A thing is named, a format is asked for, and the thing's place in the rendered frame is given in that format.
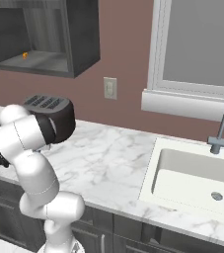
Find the dark grey toaster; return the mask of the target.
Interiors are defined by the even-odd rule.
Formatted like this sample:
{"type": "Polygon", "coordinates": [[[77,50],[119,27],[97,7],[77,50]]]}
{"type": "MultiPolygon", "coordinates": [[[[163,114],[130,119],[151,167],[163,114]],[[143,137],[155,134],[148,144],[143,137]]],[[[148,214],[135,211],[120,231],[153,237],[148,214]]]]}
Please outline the dark grey toaster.
{"type": "Polygon", "coordinates": [[[55,143],[65,141],[75,130],[74,105],[67,98],[36,94],[27,98],[23,106],[32,114],[44,114],[53,120],[56,127],[55,143]]]}

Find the white sink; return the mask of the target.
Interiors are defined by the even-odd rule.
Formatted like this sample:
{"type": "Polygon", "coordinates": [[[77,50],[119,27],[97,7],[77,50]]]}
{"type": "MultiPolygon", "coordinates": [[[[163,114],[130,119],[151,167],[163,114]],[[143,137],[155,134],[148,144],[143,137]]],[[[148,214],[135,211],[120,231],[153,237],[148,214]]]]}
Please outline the white sink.
{"type": "Polygon", "coordinates": [[[139,199],[224,223],[224,149],[158,137],[139,199]]]}

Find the dark grey base cabinet door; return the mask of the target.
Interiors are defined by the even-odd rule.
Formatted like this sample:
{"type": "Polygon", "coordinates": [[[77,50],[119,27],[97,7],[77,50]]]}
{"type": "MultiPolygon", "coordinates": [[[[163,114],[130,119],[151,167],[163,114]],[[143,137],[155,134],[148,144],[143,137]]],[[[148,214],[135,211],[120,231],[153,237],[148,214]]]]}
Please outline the dark grey base cabinet door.
{"type": "Polygon", "coordinates": [[[81,222],[74,222],[72,231],[76,239],[83,245],[86,253],[101,253],[102,234],[106,236],[106,253],[113,253],[113,241],[110,233],[81,222]]]}
{"type": "Polygon", "coordinates": [[[21,214],[19,205],[0,198],[0,239],[38,252],[45,242],[41,221],[21,214]]]}

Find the white framed window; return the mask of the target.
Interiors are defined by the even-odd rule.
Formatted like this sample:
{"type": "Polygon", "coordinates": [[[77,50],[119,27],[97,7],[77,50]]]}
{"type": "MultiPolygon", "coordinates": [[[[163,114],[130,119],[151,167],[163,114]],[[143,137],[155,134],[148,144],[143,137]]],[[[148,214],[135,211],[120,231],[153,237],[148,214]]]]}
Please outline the white framed window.
{"type": "Polygon", "coordinates": [[[143,111],[219,122],[224,0],[154,0],[143,111]]]}

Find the beige wall outlet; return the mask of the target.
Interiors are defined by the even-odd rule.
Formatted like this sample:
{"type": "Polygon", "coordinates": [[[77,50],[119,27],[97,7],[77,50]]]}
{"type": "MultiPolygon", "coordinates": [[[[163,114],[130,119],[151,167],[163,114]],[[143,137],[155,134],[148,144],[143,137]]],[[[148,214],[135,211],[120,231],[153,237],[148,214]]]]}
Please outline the beige wall outlet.
{"type": "Polygon", "coordinates": [[[117,79],[111,77],[104,78],[104,93],[106,99],[117,99],[117,79]]]}

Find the dark grey open wall cabinet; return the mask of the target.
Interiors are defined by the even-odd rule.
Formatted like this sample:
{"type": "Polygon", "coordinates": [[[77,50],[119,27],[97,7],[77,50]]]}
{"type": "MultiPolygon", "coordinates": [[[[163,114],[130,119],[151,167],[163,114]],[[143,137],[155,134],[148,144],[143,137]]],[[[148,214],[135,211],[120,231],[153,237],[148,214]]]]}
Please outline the dark grey open wall cabinet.
{"type": "Polygon", "coordinates": [[[0,70],[75,78],[100,58],[99,0],[0,0],[0,70]]]}

